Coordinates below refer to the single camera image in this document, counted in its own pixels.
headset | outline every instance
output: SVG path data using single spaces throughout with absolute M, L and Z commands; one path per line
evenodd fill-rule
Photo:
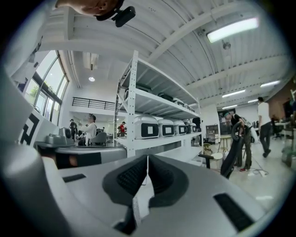
M 133 6 L 127 7 L 125 10 L 120 10 L 124 0 L 118 0 L 116 6 L 108 13 L 103 16 L 95 16 L 98 21 L 107 20 L 112 17 L 114 14 L 116 16 L 112 17 L 111 20 L 115 21 L 116 27 L 121 27 L 126 24 L 129 20 L 133 19 L 136 16 L 136 10 Z

brown wall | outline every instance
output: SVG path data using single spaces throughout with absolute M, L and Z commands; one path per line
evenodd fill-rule
M 278 93 L 267 101 L 269 104 L 270 117 L 272 117 L 273 114 L 275 114 L 279 119 L 285 117 L 283 104 L 292 99 L 291 89 L 296 90 L 296 84 L 292 79 Z

large window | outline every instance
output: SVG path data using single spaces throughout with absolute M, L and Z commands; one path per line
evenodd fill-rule
M 62 98 L 68 79 L 60 56 L 50 51 L 40 63 L 25 93 L 25 98 L 46 119 L 58 125 Z

black office chair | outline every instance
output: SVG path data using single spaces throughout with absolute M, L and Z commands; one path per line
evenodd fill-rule
M 231 130 L 231 137 L 233 139 L 232 145 L 231 145 L 230 151 L 229 151 L 226 159 L 224 160 L 224 162 L 221 166 L 221 170 L 220 170 L 220 174 L 222 176 L 226 177 L 227 179 L 229 179 L 229 177 L 233 171 L 233 165 L 234 165 L 239 153 L 241 153 L 241 149 L 243 146 L 243 138 L 239 137 L 235 134 L 237 132 L 237 129 L 239 129 L 240 125 L 241 125 L 240 123 L 236 123 Z M 210 160 L 213 160 L 214 158 L 212 156 L 204 155 L 204 154 L 199 154 L 198 156 L 205 158 L 206 167 L 210 168 Z

gray armchair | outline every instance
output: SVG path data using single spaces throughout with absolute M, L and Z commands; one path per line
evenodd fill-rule
M 107 142 L 107 133 L 100 132 L 98 135 L 96 135 L 93 139 L 90 141 L 92 145 L 100 145 L 101 143 L 106 146 Z

